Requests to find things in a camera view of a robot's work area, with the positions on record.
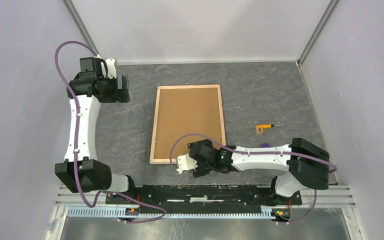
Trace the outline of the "orange handled screwdriver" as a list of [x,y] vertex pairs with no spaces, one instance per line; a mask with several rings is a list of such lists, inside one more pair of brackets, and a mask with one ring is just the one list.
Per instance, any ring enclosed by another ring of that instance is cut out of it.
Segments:
[[281,127],[281,126],[283,126],[283,124],[259,124],[259,125],[256,125],[255,127],[261,128],[261,129],[271,129],[274,127]]

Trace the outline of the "white photo frame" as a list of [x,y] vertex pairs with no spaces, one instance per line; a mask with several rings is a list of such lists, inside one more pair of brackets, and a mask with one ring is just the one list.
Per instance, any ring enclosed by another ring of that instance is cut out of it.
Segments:
[[206,135],[226,145],[222,91],[219,84],[158,86],[149,163],[169,164],[188,153],[188,143]]

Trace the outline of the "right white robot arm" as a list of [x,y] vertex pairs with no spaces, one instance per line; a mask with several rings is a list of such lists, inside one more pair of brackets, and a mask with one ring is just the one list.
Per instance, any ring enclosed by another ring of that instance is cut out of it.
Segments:
[[209,139],[189,143],[189,152],[178,156],[177,171],[193,171],[195,178],[211,172],[229,174],[252,169],[277,170],[283,174],[272,179],[269,199],[282,204],[304,188],[327,190],[330,154],[303,138],[293,138],[289,144],[276,147],[246,148],[213,146]]

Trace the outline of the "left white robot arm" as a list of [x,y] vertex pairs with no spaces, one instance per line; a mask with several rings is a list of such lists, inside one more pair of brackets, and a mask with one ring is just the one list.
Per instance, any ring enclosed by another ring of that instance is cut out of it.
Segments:
[[127,75],[117,74],[117,60],[100,55],[79,60],[80,72],[71,80],[67,95],[71,110],[69,142],[64,161],[54,166],[55,175],[72,192],[111,191],[125,204],[133,203],[137,190],[131,178],[112,173],[98,160],[96,124],[101,104],[130,101]]

